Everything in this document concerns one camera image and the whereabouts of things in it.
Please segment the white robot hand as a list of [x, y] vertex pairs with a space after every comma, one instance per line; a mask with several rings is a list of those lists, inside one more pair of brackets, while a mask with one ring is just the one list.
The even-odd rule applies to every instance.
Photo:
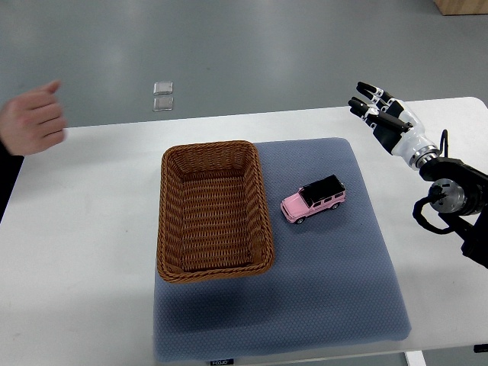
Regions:
[[378, 110], [356, 97], [348, 101], [352, 114], [374, 125], [373, 135], [389, 154], [401, 157], [410, 168], [421, 168], [437, 157], [437, 146], [425, 136], [422, 122], [403, 101], [391, 102], [391, 94], [365, 82], [358, 82], [356, 90], [374, 104], [389, 104]]

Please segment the dark sleeved forearm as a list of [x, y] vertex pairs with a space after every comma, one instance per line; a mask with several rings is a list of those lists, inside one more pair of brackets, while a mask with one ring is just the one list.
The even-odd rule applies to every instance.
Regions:
[[3, 217], [12, 190], [21, 170], [23, 156], [11, 155], [1, 143], [1, 176], [0, 176], [0, 216]]

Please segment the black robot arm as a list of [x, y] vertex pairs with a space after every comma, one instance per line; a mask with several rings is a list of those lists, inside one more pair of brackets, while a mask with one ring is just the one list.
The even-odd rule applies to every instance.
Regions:
[[404, 101], [365, 82], [356, 89], [366, 100], [351, 98], [351, 113], [371, 128], [389, 154], [402, 158], [432, 184], [428, 194], [414, 204], [413, 218], [431, 233], [456, 233], [463, 241], [463, 256], [486, 266], [486, 174], [448, 155], [447, 130], [442, 131], [439, 143], [428, 139], [424, 125]]

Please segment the bare human hand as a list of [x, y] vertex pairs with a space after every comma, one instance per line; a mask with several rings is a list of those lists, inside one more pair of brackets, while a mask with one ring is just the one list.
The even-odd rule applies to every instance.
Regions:
[[61, 82], [27, 91], [1, 108], [1, 143], [13, 156], [41, 153], [66, 137], [63, 107], [56, 97]]

